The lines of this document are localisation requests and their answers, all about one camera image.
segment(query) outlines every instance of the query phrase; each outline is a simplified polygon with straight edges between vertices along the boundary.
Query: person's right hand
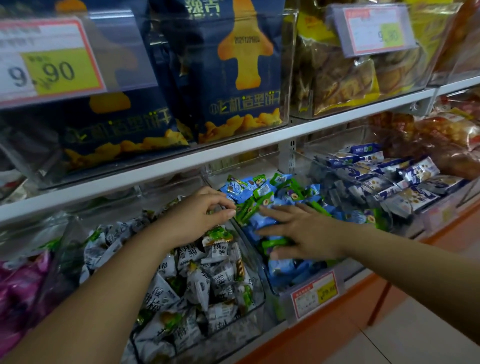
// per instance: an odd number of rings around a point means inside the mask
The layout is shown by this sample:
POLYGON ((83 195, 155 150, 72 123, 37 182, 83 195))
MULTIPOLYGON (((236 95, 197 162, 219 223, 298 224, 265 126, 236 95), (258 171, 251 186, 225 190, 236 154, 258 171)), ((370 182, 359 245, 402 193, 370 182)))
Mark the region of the person's right hand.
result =
POLYGON ((273 260, 313 259, 329 260, 347 256, 348 244, 364 234, 366 227, 324 216, 303 204, 260 207, 260 213, 281 224, 258 230, 260 236, 285 236, 296 245, 276 247, 270 254, 273 260))

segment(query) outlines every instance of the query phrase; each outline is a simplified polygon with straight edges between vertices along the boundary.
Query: person's left hand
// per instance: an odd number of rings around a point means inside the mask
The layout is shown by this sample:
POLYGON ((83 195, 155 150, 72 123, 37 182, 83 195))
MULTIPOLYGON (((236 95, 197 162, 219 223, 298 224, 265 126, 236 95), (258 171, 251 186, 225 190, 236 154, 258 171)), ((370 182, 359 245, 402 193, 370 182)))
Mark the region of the person's left hand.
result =
POLYGON ((194 242, 216 225, 225 224, 236 213, 235 204, 224 193, 202 187, 161 216, 152 228, 158 229, 171 250, 194 242), (207 212, 216 205, 227 209, 209 215, 207 212))

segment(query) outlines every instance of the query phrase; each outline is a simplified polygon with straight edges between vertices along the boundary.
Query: hand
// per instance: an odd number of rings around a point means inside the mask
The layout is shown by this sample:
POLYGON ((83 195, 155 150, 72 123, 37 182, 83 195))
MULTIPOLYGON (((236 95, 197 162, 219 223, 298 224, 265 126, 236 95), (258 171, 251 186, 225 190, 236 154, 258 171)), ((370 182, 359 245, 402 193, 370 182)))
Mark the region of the hand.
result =
POLYGON ((364 234, 363 225, 329 218, 304 204, 276 206, 274 209, 262 206, 260 213, 282 224, 260 229, 256 232, 258 235, 285 236, 297 244, 275 248, 270 254, 273 260, 343 258, 347 255, 347 244, 364 234))
POLYGON ((168 249, 172 250, 194 242, 216 225, 225 224, 236 213, 235 204, 224 193, 202 187, 170 209, 153 226, 168 242, 168 249), (227 209, 208 215, 207 212, 217 205, 227 209))

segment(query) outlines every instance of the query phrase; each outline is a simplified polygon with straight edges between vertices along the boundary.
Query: white floor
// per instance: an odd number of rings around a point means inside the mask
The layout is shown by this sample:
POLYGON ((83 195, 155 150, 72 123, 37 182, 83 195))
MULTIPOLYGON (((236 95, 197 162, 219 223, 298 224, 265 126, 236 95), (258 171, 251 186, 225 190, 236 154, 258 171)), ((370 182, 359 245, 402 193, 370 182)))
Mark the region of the white floor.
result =
MULTIPOLYGON (((462 255, 480 262, 480 242, 462 255)), ((327 364, 473 364, 480 346, 413 299, 359 334, 327 364)))

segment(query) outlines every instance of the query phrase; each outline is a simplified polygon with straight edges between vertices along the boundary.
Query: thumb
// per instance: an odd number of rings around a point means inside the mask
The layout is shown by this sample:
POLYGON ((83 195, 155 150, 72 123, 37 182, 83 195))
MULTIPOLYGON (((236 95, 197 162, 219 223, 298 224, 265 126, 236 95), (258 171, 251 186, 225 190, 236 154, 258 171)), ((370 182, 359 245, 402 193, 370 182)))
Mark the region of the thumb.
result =
POLYGON ((298 246, 277 246, 270 254, 270 259, 303 259, 303 254, 298 246))
POLYGON ((236 214, 237 214, 237 211, 233 209, 225 209, 225 210, 218 211, 212 215, 207 215, 208 224, 211 227, 214 227, 217 225, 223 225, 232 217, 234 217, 236 214))

